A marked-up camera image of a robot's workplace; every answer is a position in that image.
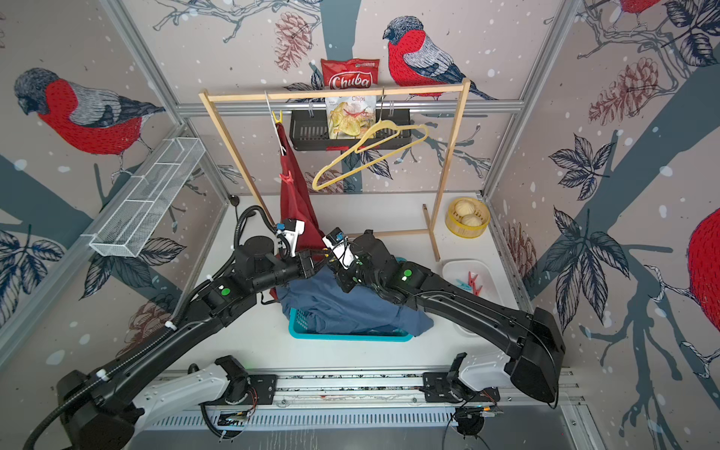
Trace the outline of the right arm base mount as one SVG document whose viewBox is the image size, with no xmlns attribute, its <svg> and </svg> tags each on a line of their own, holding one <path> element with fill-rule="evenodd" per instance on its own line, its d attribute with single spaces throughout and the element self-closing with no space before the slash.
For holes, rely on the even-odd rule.
<svg viewBox="0 0 720 450">
<path fill-rule="evenodd" d="M 424 394 L 426 403 L 459 404 L 467 401 L 496 404 L 501 399 L 497 387 L 474 391 L 449 372 L 424 372 L 422 379 L 420 391 Z"/>
</svg>

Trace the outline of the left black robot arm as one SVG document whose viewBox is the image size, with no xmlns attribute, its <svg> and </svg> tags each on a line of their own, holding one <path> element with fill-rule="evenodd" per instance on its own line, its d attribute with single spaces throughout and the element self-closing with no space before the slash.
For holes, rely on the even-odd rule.
<svg viewBox="0 0 720 450">
<path fill-rule="evenodd" d="M 174 315 L 134 349 L 89 374 L 66 375 L 56 388 L 57 407 L 33 429 L 24 448 L 35 448 L 60 421 L 73 449 L 122 449 L 145 426 L 187 408 L 249 395 L 249 375 L 232 356 L 163 384 L 155 380 L 201 342 L 257 303 L 258 294 L 296 279 L 309 279 L 325 265 L 325 249 L 302 249 L 297 223 L 270 221 L 254 205 L 239 215 L 232 255 L 211 277 L 179 302 Z"/>
</svg>

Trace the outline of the yellow plastic hanger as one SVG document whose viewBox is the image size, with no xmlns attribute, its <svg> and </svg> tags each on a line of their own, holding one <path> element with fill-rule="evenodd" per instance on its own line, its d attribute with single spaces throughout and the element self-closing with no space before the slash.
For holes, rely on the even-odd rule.
<svg viewBox="0 0 720 450">
<path fill-rule="evenodd" d="M 374 138 L 375 133 L 382 129 L 391 129 L 394 133 L 380 142 L 365 146 L 365 141 Z M 384 144 L 398 137 L 403 131 L 412 131 L 412 142 L 410 144 L 393 150 L 374 149 L 380 144 Z M 398 126 L 390 120 L 380 120 L 380 122 L 376 120 L 376 123 L 364 135 L 359 137 L 357 144 L 350 148 L 340 150 L 341 154 L 336 159 L 317 172 L 312 181 L 312 188 L 315 191 L 322 191 L 366 169 L 372 169 L 373 172 L 381 176 L 389 177 L 390 174 L 386 160 L 395 156 L 397 153 L 402 153 L 410 149 L 415 144 L 425 142 L 427 138 L 429 138 L 429 128 L 425 124 L 414 125 L 410 123 L 410 125 L 407 126 Z M 324 178 L 324 175 L 328 171 L 331 171 L 336 165 L 343 163 L 346 159 L 350 161 L 350 170 L 348 170 L 348 172 L 344 172 L 335 178 Z"/>
</svg>

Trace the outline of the light blue clothespin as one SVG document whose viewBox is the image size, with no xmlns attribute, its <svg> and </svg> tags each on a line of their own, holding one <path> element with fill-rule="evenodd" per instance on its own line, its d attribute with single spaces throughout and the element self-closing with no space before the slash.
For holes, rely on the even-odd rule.
<svg viewBox="0 0 720 450">
<path fill-rule="evenodd" d="M 457 287 L 459 287 L 459 288 L 461 288 L 462 290 L 465 290 L 465 291 L 467 291 L 467 292 L 469 292 L 469 293 L 472 293 L 472 292 L 473 292 L 473 287 L 470 286 L 469 284 L 467 284 L 466 282 L 460 280 L 460 279 L 457 279 L 457 280 L 456 280 L 456 285 L 457 285 Z"/>
</svg>

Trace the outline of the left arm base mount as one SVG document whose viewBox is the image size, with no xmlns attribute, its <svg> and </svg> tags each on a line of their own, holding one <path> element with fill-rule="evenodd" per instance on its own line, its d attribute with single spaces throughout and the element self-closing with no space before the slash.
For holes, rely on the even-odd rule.
<svg viewBox="0 0 720 450">
<path fill-rule="evenodd" d="M 279 377 L 274 374 L 251 374 L 230 380 L 230 384 L 215 401 L 215 405 L 271 405 L 275 399 L 278 380 Z"/>
</svg>

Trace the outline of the red clothespin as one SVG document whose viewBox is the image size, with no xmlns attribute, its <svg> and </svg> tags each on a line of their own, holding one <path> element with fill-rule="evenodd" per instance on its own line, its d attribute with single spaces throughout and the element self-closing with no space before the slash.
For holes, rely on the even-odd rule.
<svg viewBox="0 0 720 450">
<path fill-rule="evenodd" d="M 483 284 L 481 283 L 481 280 L 479 279 L 478 274 L 476 274 L 474 272 L 469 272 L 467 284 L 472 286 L 472 294 L 474 296 L 480 296 L 480 294 L 483 290 Z"/>
</svg>

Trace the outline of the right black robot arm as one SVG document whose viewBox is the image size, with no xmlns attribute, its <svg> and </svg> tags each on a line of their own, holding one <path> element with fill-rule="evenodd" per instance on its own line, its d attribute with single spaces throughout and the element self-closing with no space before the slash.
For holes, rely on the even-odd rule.
<svg viewBox="0 0 720 450">
<path fill-rule="evenodd" d="M 371 230 L 350 240 L 335 228 L 324 242 L 335 256 L 331 266 L 343 292 L 363 286 L 387 302 L 462 326 L 509 357 L 504 373 L 520 392 L 548 405 L 559 402 L 566 347 L 549 311 L 511 309 L 462 290 L 416 262 L 400 262 Z"/>
</svg>

